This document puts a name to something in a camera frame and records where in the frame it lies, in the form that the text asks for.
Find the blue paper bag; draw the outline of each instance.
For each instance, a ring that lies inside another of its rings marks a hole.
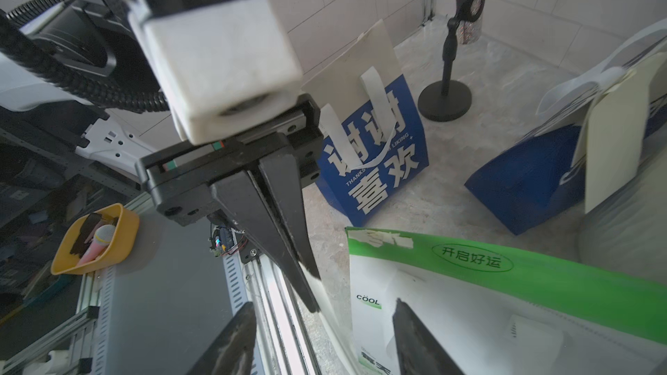
[[[651,104],[648,137],[667,122],[667,94]],[[477,170],[469,191],[514,234],[545,222],[584,199],[585,159],[571,165],[581,126],[522,140]]]
[[[419,112],[384,24],[373,26],[304,91],[322,107],[317,186],[361,226],[428,165]]]

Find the white and green bag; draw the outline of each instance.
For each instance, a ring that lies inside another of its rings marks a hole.
[[[348,228],[355,352],[399,374],[405,301],[466,375],[647,375],[667,357],[667,286],[525,250]]]

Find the yellow basket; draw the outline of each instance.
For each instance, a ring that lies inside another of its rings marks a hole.
[[[134,240],[137,236],[137,230],[139,229],[139,215],[126,209],[120,203],[104,207],[96,213],[118,218],[116,231],[113,233],[112,243],[110,243],[105,251],[95,260],[77,266],[80,259],[79,256],[70,254],[69,251],[79,237],[81,226],[88,215],[78,218],[77,221],[67,229],[63,241],[60,242],[58,252],[55,253],[55,258],[51,264],[51,273],[53,275],[82,275],[86,272],[99,270],[120,263],[125,260],[130,251],[132,251],[132,246],[134,245]]]

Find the white ribbon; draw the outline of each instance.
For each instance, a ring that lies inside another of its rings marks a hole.
[[[387,143],[382,148],[382,151],[373,160],[363,164],[357,151],[352,147],[352,144],[347,137],[343,125],[338,119],[338,115],[334,112],[331,104],[326,104],[320,111],[320,124],[329,133],[333,146],[338,151],[341,160],[347,164],[350,170],[360,170],[362,168],[373,168],[384,160],[387,152],[392,145],[392,140],[396,136],[396,117],[392,112],[392,107],[389,105],[389,99],[384,91],[382,79],[379,78],[379,73],[375,67],[369,68],[362,74],[363,88],[368,93],[373,105],[374,118],[379,128],[382,130]]]

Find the pink microphone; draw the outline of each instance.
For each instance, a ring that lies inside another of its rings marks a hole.
[[[81,256],[77,266],[95,260],[97,256],[104,252],[104,249],[106,249],[107,246],[112,243],[113,233],[115,231],[116,226],[113,226],[112,224],[105,224],[104,226],[100,226],[99,229],[95,231],[95,236],[93,237],[90,246],[88,246],[85,254]]]

